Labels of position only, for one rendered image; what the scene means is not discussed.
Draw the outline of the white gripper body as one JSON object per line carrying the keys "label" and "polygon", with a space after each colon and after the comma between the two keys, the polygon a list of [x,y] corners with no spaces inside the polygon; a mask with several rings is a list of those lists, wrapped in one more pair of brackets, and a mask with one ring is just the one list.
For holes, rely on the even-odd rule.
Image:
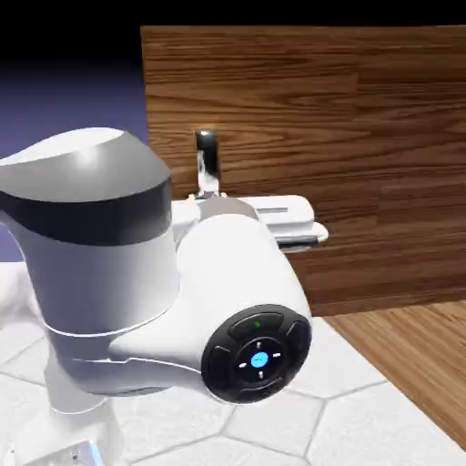
{"label": "white gripper body", "polygon": [[328,229],[315,219],[309,201],[297,195],[234,198],[225,194],[210,198],[193,195],[171,202],[176,243],[200,221],[221,214],[239,214],[265,225],[284,252],[316,248],[329,239]]}

